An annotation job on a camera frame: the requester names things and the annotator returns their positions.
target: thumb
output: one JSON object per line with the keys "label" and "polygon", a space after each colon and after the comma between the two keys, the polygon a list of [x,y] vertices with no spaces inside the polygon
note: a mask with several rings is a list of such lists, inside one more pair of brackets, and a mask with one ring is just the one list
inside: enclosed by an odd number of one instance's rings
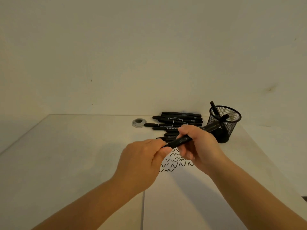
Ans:
{"label": "thumb", "polygon": [[173,149],[171,147],[164,147],[161,148],[156,154],[154,155],[152,166],[160,168],[164,158],[171,153]]}
{"label": "thumb", "polygon": [[193,125],[182,125],[181,127],[178,128],[178,131],[180,132],[180,135],[188,135],[193,140],[196,140],[197,138],[202,136],[205,132],[199,127]]}

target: white desk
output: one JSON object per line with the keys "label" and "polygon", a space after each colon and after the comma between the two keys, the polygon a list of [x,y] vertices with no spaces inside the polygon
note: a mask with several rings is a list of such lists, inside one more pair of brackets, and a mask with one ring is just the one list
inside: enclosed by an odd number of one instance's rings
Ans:
{"label": "white desk", "polygon": [[[29,131],[0,156],[0,229],[34,227],[109,179],[128,143],[163,136],[133,127],[137,117],[154,122],[150,116],[50,115]],[[228,156],[307,220],[307,204],[240,125],[232,138],[242,150],[228,148]],[[99,229],[139,230],[141,219],[139,194]]]}

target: wire mesh cup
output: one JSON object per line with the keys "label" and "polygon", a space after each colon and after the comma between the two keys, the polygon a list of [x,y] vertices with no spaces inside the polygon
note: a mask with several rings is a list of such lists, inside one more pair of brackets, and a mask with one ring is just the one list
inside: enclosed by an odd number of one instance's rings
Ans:
{"label": "wire mesh cup", "polygon": [[[227,106],[216,106],[217,110],[219,111],[220,116],[225,114],[229,115],[229,118],[224,121],[225,127],[227,132],[225,132],[221,127],[212,131],[211,133],[216,138],[217,142],[219,143],[226,143],[235,128],[237,122],[239,122],[242,118],[241,114],[233,108]],[[217,118],[212,110],[212,107],[209,110],[210,116],[207,124],[213,123],[217,121]]]}

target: person's left hand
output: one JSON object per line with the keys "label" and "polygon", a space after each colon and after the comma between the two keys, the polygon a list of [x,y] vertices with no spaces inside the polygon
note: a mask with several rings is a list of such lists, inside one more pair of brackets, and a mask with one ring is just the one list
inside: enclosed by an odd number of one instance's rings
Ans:
{"label": "person's left hand", "polygon": [[159,174],[164,158],[172,151],[162,139],[147,139],[127,145],[112,179],[135,196],[149,188]]}

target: white paper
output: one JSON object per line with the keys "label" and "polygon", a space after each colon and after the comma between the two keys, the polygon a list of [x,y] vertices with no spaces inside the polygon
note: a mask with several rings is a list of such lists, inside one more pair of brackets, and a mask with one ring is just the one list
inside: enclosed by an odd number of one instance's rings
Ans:
{"label": "white paper", "polygon": [[160,171],[145,191],[143,230],[246,230],[209,176],[177,149]]}

